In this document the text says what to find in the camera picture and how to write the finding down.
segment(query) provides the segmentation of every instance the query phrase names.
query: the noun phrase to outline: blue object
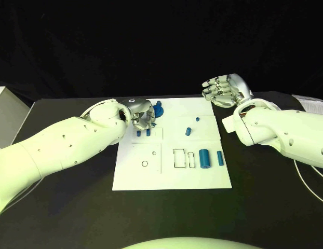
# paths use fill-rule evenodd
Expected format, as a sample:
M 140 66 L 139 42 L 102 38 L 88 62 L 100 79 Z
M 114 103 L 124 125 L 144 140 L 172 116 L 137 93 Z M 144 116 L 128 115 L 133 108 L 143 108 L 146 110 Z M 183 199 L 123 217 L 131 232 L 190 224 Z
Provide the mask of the blue object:
M 188 127 L 188 128 L 186 128 L 186 136 L 190 136 L 190 132 L 192 132 L 192 128 Z
M 199 150 L 201 168 L 208 169 L 211 167 L 209 151 L 206 149 Z
M 153 108 L 154 108 L 156 118 L 162 117 L 162 115 L 164 113 L 164 109 L 162 107 L 162 102 L 160 101 L 156 102 L 156 105 L 153 105 Z
M 218 161 L 219 161 L 219 166 L 224 165 L 224 155 L 221 154 L 221 151 L 216 151 L 218 154 Z

